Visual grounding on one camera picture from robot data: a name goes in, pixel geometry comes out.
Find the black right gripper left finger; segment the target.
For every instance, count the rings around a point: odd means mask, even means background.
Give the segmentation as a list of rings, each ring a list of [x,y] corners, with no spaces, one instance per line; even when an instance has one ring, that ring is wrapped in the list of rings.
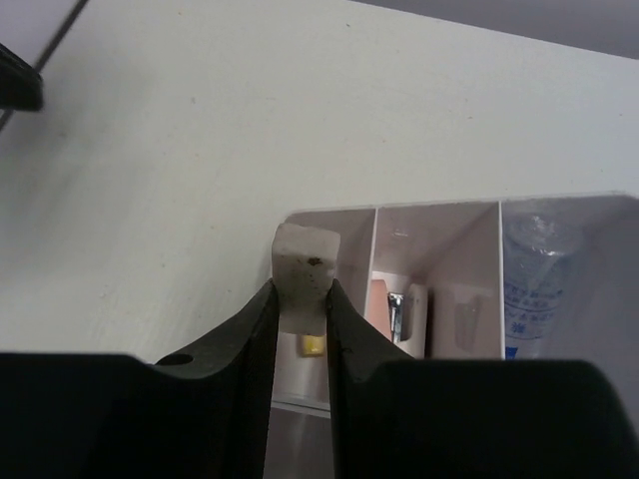
[[[259,478],[279,323],[267,282],[154,364],[121,354],[1,357],[5,478]]]

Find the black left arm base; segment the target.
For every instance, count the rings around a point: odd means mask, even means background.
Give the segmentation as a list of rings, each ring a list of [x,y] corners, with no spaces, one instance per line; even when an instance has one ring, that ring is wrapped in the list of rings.
[[[38,112],[44,106],[39,73],[4,45],[0,46],[0,107],[2,110]]]

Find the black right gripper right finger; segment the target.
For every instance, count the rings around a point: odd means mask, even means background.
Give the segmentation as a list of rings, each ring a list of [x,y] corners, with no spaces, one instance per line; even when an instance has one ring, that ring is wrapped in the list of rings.
[[[338,478],[634,478],[638,438],[580,360],[415,359],[326,299]]]

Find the yellow beige eraser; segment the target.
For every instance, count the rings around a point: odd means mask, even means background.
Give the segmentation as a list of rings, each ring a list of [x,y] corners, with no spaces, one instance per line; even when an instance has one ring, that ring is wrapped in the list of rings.
[[[325,354],[325,336],[302,335],[299,340],[301,357],[320,357]]]

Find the grey white eraser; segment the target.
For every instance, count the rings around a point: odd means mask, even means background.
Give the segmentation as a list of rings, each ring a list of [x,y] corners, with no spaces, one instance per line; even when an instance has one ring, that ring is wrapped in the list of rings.
[[[340,234],[284,223],[272,243],[273,283],[284,333],[325,334],[325,301],[332,286]]]

